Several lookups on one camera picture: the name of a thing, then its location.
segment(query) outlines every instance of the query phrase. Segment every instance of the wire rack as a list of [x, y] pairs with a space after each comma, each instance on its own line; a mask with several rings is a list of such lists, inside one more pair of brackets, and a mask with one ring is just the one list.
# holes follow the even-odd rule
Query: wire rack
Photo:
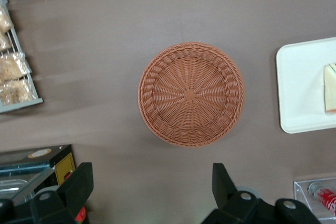
[[[9, 15], [9, 12], [8, 12], [8, 9], [7, 9], [7, 6], [6, 6], [7, 3], [8, 3], [8, 0], [0, 0], [0, 6], [2, 6], [3, 9]], [[9, 53], [12, 53], [12, 52], [21, 52], [21, 53], [23, 53], [21, 45], [20, 45], [19, 40], [17, 38], [16, 31], [15, 31], [14, 27], [11, 28], [6, 33], [6, 35], [8, 37], [9, 42], [11, 43], [11, 47], [8, 48], [7, 50], [4, 50], [4, 51], [0, 52], [0, 55], [3, 56], [5, 54], [9, 54]], [[0, 113], [12, 111], [12, 110], [17, 110], [17, 109], [20, 109], [20, 108], [24, 108], [24, 107], [27, 107], [27, 106], [31, 106], [31, 105], [43, 102], [43, 99], [38, 97], [38, 94], [36, 92], [36, 89], [35, 89], [35, 86], [34, 86], [34, 83], [33, 83], [33, 79], [31, 78], [30, 73], [28, 73], [27, 75], [23, 76], [23, 79], [25, 79], [25, 80], [28, 81], [28, 83], [29, 83], [29, 85], [31, 87], [31, 90], [33, 92], [33, 96], [35, 97], [35, 99], [30, 100], [30, 101], [24, 101], [24, 102], [18, 102], [18, 103], [14, 103], [14, 104], [9, 104], [9, 105], [3, 105], [0, 102]]]

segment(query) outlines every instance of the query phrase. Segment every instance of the plastic bag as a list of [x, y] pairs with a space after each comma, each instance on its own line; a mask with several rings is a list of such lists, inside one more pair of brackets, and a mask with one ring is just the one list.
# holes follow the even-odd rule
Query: plastic bag
[[27, 102], [36, 99], [28, 80], [6, 82], [0, 89], [0, 99], [3, 105]]
[[5, 86], [2, 86], [0, 89], [0, 99], [3, 106], [19, 102], [15, 90], [9, 89]]
[[31, 73], [31, 69], [22, 52], [6, 54], [0, 57], [0, 82], [19, 79]]
[[11, 48], [11, 44], [5, 34], [0, 32], [0, 52]]
[[0, 5], [0, 31], [4, 34], [13, 27], [13, 22], [5, 9]]

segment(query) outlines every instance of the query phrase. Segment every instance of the wicker basket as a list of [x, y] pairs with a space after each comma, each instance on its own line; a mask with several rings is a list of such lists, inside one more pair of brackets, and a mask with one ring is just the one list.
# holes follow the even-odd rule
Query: wicker basket
[[200, 147], [236, 124], [244, 84], [225, 53], [186, 42], [164, 49], [149, 63], [138, 96], [142, 117], [153, 133], [173, 145]]

